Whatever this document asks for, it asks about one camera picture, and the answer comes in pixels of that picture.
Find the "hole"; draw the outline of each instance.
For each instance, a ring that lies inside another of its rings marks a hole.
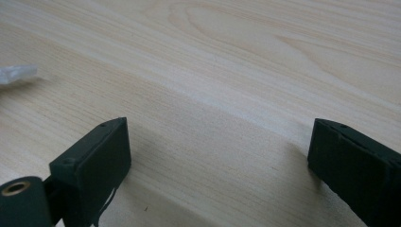
[[[23,191],[25,191],[27,188],[29,188],[30,182],[18,182],[18,183],[13,183],[12,185],[9,185],[3,191],[1,194],[3,196],[14,196],[17,195]]]
[[[62,160],[62,163],[65,165],[73,164],[74,162],[75,162],[75,159],[73,159],[73,158],[66,158],[66,159]]]

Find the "wooden table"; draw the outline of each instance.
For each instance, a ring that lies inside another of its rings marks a hole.
[[[401,151],[398,1],[0,1],[0,183],[97,124],[132,168],[101,226],[364,226],[308,170],[314,118]]]

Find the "black cylinder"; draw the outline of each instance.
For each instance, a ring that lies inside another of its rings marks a hole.
[[[24,177],[0,186],[0,226],[52,226],[40,178]]]

